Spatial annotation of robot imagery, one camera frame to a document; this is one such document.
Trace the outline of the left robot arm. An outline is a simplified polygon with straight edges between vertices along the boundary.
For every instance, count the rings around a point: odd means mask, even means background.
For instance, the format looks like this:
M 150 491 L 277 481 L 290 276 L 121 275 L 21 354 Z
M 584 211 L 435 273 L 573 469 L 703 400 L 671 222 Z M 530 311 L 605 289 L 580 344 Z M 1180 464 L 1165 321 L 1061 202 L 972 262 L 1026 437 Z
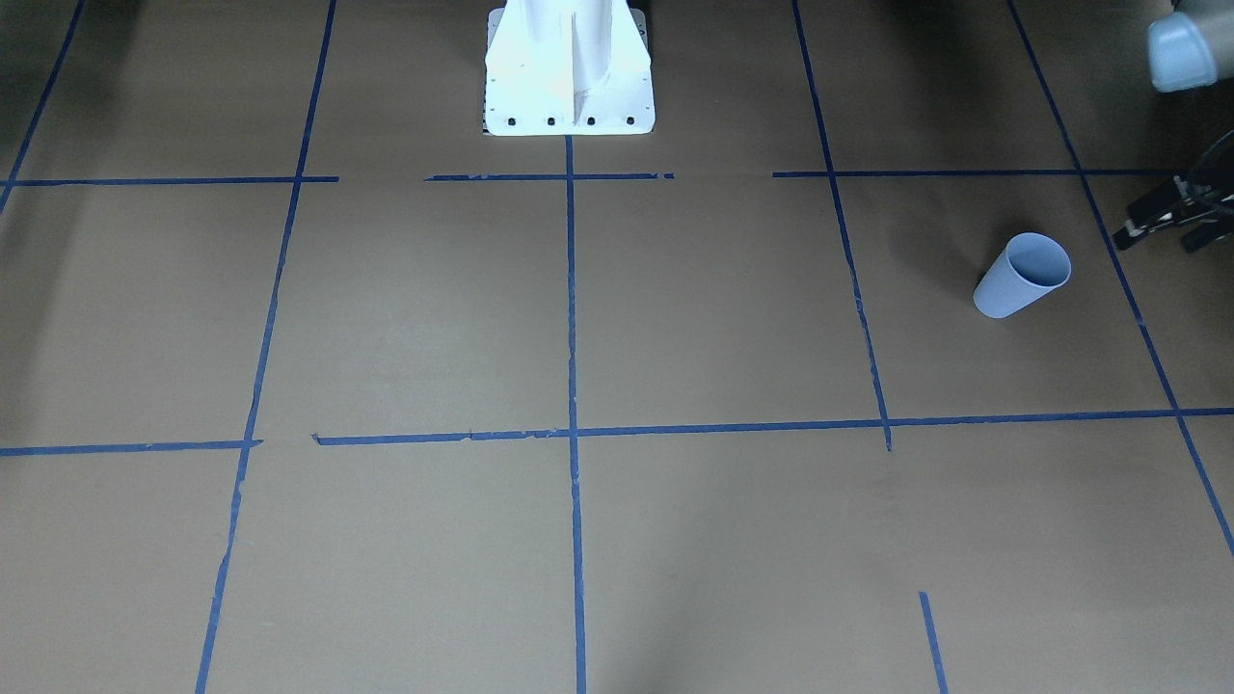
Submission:
M 1182 93 L 1232 79 L 1233 16 L 1229 1 L 1175 1 L 1172 12 L 1146 27 L 1146 64 L 1157 93 Z M 1127 207 L 1116 249 L 1151 233 L 1183 228 L 1180 243 L 1197 254 L 1232 237 L 1232 133 L 1208 146 L 1190 170 L 1169 177 Z

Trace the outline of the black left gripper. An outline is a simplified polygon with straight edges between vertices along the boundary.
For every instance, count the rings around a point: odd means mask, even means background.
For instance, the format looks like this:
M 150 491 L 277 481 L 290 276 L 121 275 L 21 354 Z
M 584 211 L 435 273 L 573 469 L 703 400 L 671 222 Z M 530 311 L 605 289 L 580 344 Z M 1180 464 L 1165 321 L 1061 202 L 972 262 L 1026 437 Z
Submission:
M 1178 242 L 1186 254 L 1197 254 L 1232 236 L 1232 193 L 1219 183 L 1176 177 L 1175 188 L 1154 188 L 1127 205 L 1128 219 L 1116 230 L 1117 251 L 1132 249 L 1150 233 L 1183 228 Z

